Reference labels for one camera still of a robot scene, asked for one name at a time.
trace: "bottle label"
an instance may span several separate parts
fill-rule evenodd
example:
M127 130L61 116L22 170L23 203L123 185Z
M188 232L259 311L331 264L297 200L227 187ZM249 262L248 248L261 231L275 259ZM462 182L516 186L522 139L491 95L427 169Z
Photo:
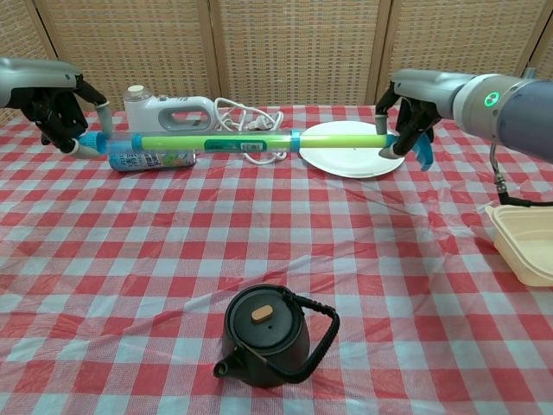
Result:
M188 167L195 164L193 152L113 154L110 165L116 170L160 169Z
M225 153L245 153L248 151L267 151L263 140L217 140L209 139L204 143L205 151L224 151Z

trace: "woven panel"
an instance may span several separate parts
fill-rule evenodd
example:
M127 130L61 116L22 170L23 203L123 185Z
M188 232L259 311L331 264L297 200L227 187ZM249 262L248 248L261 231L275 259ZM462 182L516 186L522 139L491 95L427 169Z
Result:
M64 60L123 109L129 85L156 94L209 95L196 0L45 0Z
M378 0L218 3L229 98L249 105L363 103Z
M36 27L22 0L0 0L0 56L47 59ZM0 125L22 115L18 111L0 109Z
M547 0L403 0L379 95L398 69L513 74Z
M545 55L537 66L537 77L553 80L553 38L549 39Z

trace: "teapot lid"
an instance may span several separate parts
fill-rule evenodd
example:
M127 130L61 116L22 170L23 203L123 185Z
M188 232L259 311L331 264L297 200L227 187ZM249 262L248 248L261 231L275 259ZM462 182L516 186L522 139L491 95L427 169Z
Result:
M242 291L227 311L231 332L252 348L286 348L300 333L303 312L286 301L281 287L256 285Z

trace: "green tube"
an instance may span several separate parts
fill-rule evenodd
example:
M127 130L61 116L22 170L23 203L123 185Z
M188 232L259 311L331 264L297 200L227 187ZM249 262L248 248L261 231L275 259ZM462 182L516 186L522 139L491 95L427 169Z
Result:
M383 148L386 136L378 134L301 135L303 149Z
M137 135L133 148L145 151L205 150L217 152L291 151L304 149L383 148L386 135L377 134L332 134L300 135L299 146L293 145L289 133L212 134L212 135Z

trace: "teapot spout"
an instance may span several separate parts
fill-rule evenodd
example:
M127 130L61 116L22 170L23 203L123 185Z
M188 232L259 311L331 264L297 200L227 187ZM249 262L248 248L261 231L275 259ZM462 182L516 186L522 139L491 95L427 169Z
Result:
M229 354L215 365L213 376L216 378L245 379L247 372L244 363L235 354Z

